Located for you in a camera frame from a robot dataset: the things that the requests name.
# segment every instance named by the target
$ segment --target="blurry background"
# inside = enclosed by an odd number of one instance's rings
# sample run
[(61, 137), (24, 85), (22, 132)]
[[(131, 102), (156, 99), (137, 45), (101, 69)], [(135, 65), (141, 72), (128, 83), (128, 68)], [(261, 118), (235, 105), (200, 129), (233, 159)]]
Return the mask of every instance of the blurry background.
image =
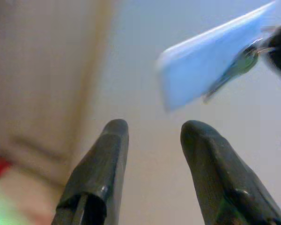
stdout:
[[(1, 0), (0, 154), (17, 168), (1, 187), (17, 190), (20, 207), (53, 215), (72, 169), (104, 125), (123, 118), (130, 145), (119, 224), (203, 224), (180, 145), (182, 124), (200, 120), (281, 207), (281, 79), (264, 60), (208, 105), (198, 99), (171, 113), (155, 71), (166, 48), (269, 2)], [(281, 1), (268, 19), (281, 24)]]

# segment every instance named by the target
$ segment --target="metal key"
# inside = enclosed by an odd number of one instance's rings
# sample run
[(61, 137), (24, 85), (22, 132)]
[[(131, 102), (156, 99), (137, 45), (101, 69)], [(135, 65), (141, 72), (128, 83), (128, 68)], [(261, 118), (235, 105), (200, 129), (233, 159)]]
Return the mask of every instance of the metal key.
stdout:
[(258, 61), (258, 49), (255, 45), (251, 45), (240, 53), (232, 62), (226, 72), (214, 82), (209, 91), (204, 96), (204, 102), (208, 102), (214, 94), (220, 90), (227, 82), (246, 74), (250, 71)]

